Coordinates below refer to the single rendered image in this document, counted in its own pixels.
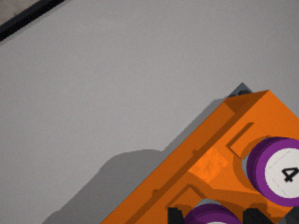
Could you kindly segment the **black table edge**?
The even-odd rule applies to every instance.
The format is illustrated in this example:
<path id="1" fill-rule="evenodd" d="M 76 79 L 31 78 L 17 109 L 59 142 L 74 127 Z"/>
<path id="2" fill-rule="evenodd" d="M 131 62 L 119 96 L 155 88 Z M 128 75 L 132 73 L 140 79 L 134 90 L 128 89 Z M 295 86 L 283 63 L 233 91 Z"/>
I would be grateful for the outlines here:
<path id="1" fill-rule="evenodd" d="M 40 0 L 0 26 L 0 42 L 65 0 Z"/>

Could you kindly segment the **purple screw cap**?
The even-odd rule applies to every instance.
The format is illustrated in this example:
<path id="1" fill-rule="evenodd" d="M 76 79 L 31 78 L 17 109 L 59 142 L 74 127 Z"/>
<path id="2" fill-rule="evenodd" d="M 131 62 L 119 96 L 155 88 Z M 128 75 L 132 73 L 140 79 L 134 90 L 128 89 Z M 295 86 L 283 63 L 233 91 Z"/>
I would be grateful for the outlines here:
<path id="1" fill-rule="evenodd" d="M 226 207 L 207 203 L 190 210 L 184 217 L 185 224 L 242 224 Z"/>
<path id="2" fill-rule="evenodd" d="M 272 136 L 250 151 L 246 172 L 251 185 L 269 201 L 299 206 L 299 140 Z"/>

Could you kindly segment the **orange test tube rack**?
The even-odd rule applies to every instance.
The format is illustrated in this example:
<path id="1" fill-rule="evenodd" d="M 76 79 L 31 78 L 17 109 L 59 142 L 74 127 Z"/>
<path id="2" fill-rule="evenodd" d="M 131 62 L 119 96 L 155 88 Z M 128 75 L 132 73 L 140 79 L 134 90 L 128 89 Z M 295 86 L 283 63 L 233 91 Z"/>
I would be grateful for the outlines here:
<path id="1" fill-rule="evenodd" d="M 258 208 L 277 224 L 293 207 L 261 195 L 242 159 L 264 137 L 299 140 L 299 118 L 270 90 L 226 98 L 101 224 L 167 224 L 167 208 L 183 218 L 202 199 L 243 211 Z"/>

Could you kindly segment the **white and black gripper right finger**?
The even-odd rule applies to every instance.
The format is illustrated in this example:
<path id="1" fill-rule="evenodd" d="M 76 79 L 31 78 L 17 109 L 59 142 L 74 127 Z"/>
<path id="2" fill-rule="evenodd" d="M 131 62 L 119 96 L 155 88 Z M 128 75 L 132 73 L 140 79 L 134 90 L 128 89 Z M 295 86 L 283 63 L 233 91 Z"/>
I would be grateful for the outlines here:
<path id="1" fill-rule="evenodd" d="M 243 211 L 243 224 L 274 224 L 258 208 Z"/>

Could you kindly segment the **dark grey metal bracket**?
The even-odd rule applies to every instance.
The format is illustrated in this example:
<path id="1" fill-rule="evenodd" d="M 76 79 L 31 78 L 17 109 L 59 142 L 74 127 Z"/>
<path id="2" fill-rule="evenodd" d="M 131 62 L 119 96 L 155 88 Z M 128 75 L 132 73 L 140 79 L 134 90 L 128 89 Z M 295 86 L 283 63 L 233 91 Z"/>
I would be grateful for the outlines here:
<path id="1" fill-rule="evenodd" d="M 236 97 L 238 96 L 240 91 L 244 91 L 244 90 L 248 90 L 250 91 L 250 93 L 253 93 L 253 91 L 251 91 L 244 83 L 241 83 L 229 96 L 230 97 Z"/>

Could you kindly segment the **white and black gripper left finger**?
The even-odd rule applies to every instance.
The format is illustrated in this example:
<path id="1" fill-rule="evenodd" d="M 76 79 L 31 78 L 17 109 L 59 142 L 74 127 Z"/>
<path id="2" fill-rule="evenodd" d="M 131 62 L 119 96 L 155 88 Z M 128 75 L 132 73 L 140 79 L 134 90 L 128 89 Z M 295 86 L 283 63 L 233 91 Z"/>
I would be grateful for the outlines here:
<path id="1" fill-rule="evenodd" d="M 185 224 L 181 210 L 178 210 L 177 207 L 168 207 L 167 224 Z"/>

